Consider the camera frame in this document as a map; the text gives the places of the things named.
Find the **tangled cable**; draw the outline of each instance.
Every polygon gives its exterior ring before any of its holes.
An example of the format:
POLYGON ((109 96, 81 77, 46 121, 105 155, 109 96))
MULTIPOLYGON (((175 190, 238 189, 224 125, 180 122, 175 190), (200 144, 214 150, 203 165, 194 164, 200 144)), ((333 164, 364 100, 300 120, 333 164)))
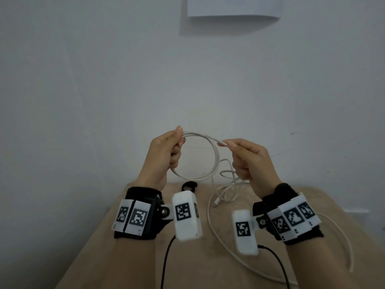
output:
MULTIPOLYGON (((213 225, 211 224, 211 220, 210 220, 210 203, 211 203, 211 199, 213 198, 213 195, 216 194, 218 197, 217 199, 214 201, 214 207, 216 207, 220 201, 224 201, 226 203, 230 203, 230 202, 233 202, 238 194, 239 194, 239 191, 240 191, 240 186, 242 184, 245 184, 245 183, 249 183, 248 181, 246 180, 242 180, 240 179, 239 177, 236 177, 236 173, 233 169, 233 166, 231 165, 231 162, 230 160, 228 159, 220 159, 220 156, 219 156, 219 151, 218 151, 218 148, 217 146, 215 145, 215 143, 213 143, 213 141, 215 142, 218 142, 220 144, 222 144, 223 146, 227 146, 226 143, 220 141, 220 140, 217 140, 213 137, 210 137, 208 135, 205 135, 205 134, 201 134, 201 133, 198 133, 198 132, 183 132, 183 136, 182 138, 186 138, 186 137, 191 137, 191 136, 196 136, 196 137, 202 137, 202 138, 205 138, 207 141, 210 142, 211 146, 213 147, 214 149, 214 154, 215 154, 215 163, 214 163, 214 166, 213 168, 207 173, 207 174, 204 174, 202 175, 201 177, 196 177, 196 178, 188 178, 186 176, 182 176, 180 175, 178 172, 176 172, 176 170, 172 169, 172 172, 179 176, 180 178, 183 178, 183 179, 186 179, 188 181, 203 181, 203 180, 206 180, 206 179, 211 179, 211 183, 213 185, 213 189, 214 189, 214 193, 211 194, 210 196, 210 199, 209 199, 209 202, 208 202, 208 205, 207 205, 207 220, 208 220, 208 223, 209 223, 209 226, 212 230, 212 232, 214 233, 215 237, 218 239, 218 241, 223 245, 223 247, 228 251, 228 253, 233 256, 239 263, 241 263, 244 267, 248 268, 250 271, 254 272, 255 274, 263 277, 263 278, 266 278, 266 279, 269 279, 269 280, 272 280, 272 281, 275 281, 275 282, 279 282, 279 283, 283 283, 283 284, 286 284, 286 280, 285 279, 282 279, 282 278, 277 278, 277 277, 272 277, 270 275, 267 275, 261 271, 258 271, 256 270, 255 268, 249 266, 247 263, 245 263, 243 260, 241 260, 236 253, 234 253, 225 243, 224 241, 219 237, 219 235, 216 233, 213 225), (219 164, 220 162, 222 161, 227 161, 230 165, 230 170, 222 170, 219 172, 219 174, 225 178, 228 178, 228 179, 231 179, 231 183, 227 184, 227 185, 224 185, 224 186, 220 186, 219 188, 215 188, 215 185, 214 185, 214 175, 216 174, 216 172, 218 171, 219 169, 219 164), (231 173, 232 174, 232 177, 228 177, 228 176, 225 176, 223 175, 223 173, 231 173), (234 189, 234 196, 232 197, 232 199, 227 199, 227 193, 230 189, 234 189)), ((318 215, 321 215, 325 218, 327 218, 329 221, 331 221, 338 229, 339 231, 341 232, 341 234, 344 236, 347 244, 348 244, 348 247, 349 247, 349 257, 350 257, 350 265, 349 265, 349 272, 353 272, 353 269, 354 269, 354 256, 353 256, 353 249, 352 249, 352 245, 350 243, 350 240, 349 238, 347 237, 347 235, 344 233, 344 231, 337 225, 337 223, 335 223, 329 216, 327 215, 324 215, 324 214, 321 214, 321 213, 317 213, 318 215)), ((298 286, 298 283, 295 282, 295 281, 289 281, 289 283, 291 285, 294 285, 294 286, 298 286)))

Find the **person's right arm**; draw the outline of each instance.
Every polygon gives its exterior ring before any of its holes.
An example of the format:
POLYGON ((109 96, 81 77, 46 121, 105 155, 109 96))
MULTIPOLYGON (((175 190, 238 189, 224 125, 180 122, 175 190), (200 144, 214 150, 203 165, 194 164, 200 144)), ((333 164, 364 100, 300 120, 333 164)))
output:
MULTIPOLYGON (((233 153, 236 174, 250 181, 254 193, 260 198, 274 193, 281 180, 266 148, 244 139, 224 142, 233 153)), ((286 250, 301 289, 359 288, 349 271, 336 260, 324 238, 287 245, 286 250)))

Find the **paper on wall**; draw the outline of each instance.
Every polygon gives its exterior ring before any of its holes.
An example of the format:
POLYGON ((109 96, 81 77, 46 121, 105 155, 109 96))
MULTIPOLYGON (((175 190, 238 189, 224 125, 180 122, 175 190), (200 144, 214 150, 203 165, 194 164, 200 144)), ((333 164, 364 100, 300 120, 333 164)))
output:
POLYGON ((187 0, 187 16, 263 15, 280 18, 283 0, 187 0))

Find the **wall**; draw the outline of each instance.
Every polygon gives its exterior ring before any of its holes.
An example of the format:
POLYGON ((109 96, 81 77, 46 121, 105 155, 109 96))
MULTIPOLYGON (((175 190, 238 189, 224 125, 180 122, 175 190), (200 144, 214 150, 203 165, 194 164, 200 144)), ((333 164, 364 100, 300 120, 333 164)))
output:
MULTIPOLYGON (((7 236, 9 276, 30 270, 43 288, 44 268, 51 288, 150 140, 178 124, 266 146, 282 180, 370 209, 385 243, 385 0, 286 0, 279 21, 188 19, 186 0, 1 2, 2 231, 32 239, 7 236)), ((183 174, 213 164, 203 139, 182 152, 183 174)))

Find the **black wire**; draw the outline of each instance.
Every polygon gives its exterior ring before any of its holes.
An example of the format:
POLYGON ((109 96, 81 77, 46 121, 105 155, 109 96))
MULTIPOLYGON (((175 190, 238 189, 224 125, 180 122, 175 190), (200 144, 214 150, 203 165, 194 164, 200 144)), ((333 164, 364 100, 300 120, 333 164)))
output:
POLYGON ((271 252, 271 253, 276 257, 276 259, 278 260, 279 264, 281 265, 281 268, 282 268, 282 271, 283 271, 283 275, 285 276, 286 285, 287 285, 288 289, 290 289, 289 279, 288 279, 288 276, 286 275, 285 268, 283 267, 283 264, 282 264, 280 258, 275 254, 275 252, 273 252, 273 251, 272 251, 270 248, 268 248, 268 247, 265 247, 265 246, 263 246, 263 245, 259 245, 259 244, 258 244, 258 248, 267 249, 269 252, 271 252))
POLYGON ((170 243, 169 243, 169 246, 167 247, 167 250, 166 250, 166 255, 164 256, 161 289, 163 289, 164 273, 165 273, 165 271, 166 271, 166 262, 167 262, 168 252, 169 252, 170 247, 171 247, 171 244, 172 244, 172 242, 174 241, 175 238, 176 238, 175 235, 174 235, 173 238, 171 238, 171 241, 170 241, 170 243))

